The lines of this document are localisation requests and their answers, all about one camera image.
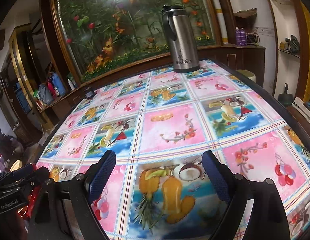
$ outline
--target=thermos logo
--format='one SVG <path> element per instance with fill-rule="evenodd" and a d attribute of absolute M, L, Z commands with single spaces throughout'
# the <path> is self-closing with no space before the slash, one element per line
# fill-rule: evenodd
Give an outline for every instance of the thermos logo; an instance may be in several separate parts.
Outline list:
<path fill-rule="evenodd" d="M 4 210 L 4 209 L 9 208 L 9 207 L 12 207 L 12 206 L 14 206 L 14 205 L 16 205 L 16 204 L 18 204 L 18 200 L 15 199 L 15 200 L 13 200 L 12 202 L 9 202 L 9 203 L 7 203 L 7 204 L 1 206 L 1 209 Z"/>
<path fill-rule="evenodd" d="M 191 63 L 192 60 L 191 59 L 183 59 L 183 52 L 182 49 L 179 50 L 180 54 L 178 55 L 178 59 L 176 61 L 176 64 L 186 64 L 186 63 Z"/>

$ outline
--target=purple bottle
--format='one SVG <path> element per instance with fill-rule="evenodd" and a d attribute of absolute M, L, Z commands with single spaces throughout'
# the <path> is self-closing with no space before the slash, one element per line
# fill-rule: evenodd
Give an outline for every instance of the purple bottle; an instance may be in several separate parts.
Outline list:
<path fill-rule="evenodd" d="M 236 45 L 242 45 L 241 31 L 238 27 L 235 29 Z"/>
<path fill-rule="evenodd" d="M 242 46 L 246 46 L 247 45 L 246 31 L 242 28 L 240 32 L 241 32 Z"/>

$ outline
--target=screw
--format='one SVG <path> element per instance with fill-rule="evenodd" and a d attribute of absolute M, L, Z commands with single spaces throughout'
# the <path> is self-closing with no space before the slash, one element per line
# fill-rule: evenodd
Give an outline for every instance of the screw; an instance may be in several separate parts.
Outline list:
<path fill-rule="evenodd" d="M 268 185 L 272 185 L 274 182 L 271 180 L 271 179 L 269 179 L 269 178 L 267 178 L 266 180 L 266 183 L 268 184 Z"/>
<path fill-rule="evenodd" d="M 84 178 L 84 174 L 83 174 L 83 173 L 79 173 L 79 174 L 76 175 L 75 178 L 76 178 L 77 180 L 81 180 L 81 179 Z"/>
<path fill-rule="evenodd" d="M 238 179 L 238 180 L 241 180 L 241 179 L 243 178 L 243 175 L 242 175 L 242 174 L 239 174 L 239 173 L 236 173 L 236 174 L 234 175 L 234 177 L 235 177 L 236 179 Z"/>
<path fill-rule="evenodd" d="M 46 185 L 49 185 L 49 184 L 51 184 L 53 181 L 54 181 L 54 180 L 53 180 L 52 178 L 49 178 L 49 179 L 45 180 L 45 184 L 46 184 Z"/>

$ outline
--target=thermos black base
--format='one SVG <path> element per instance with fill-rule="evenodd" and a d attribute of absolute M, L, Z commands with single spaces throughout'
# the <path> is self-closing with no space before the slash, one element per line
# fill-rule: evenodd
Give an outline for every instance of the thermos black base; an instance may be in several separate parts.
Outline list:
<path fill-rule="evenodd" d="M 200 66 L 196 66 L 196 67 L 191 67 L 191 68 L 183 68 L 183 69 L 175 69 L 174 68 L 174 71 L 176 73 L 190 73 L 190 72 L 193 72 L 193 71 L 196 71 L 196 70 L 199 70 L 200 69 Z"/>

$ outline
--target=thermos handle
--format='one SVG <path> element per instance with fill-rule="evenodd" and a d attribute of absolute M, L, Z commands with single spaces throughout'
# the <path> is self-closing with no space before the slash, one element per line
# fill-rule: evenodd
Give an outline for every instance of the thermos handle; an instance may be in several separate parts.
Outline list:
<path fill-rule="evenodd" d="M 173 41 L 176 41 L 177 36 L 173 32 L 171 26 L 169 25 L 169 21 L 168 21 L 168 18 L 171 17 L 172 15 L 173 13 L 170 13 L 170 12 L 163 14 L 163 26 L 164 26 L 164 31 L 166 35 L 168 36 L 168 38 L 172 39 Z"/>

